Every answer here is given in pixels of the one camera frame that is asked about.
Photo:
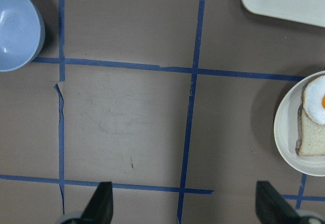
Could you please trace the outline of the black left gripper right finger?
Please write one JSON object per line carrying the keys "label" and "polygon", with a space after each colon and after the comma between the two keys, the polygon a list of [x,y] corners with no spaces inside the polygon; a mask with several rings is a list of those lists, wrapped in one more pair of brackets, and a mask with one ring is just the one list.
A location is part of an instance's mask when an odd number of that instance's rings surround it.
{"label": "black left gripper right finger", "polygon": [[260,223],[301,223],[303,219],[268,181],[256,183],[255,213]]}

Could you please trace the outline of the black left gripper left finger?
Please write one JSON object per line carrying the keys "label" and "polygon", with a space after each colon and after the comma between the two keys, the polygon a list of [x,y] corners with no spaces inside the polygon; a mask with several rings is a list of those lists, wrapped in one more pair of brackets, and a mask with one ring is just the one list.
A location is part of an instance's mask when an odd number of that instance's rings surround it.
{"label": "black left gripper left finger", "polygon": [[111,223],[112,217],[112,182],[101,182],[84,209],[80,223]]}

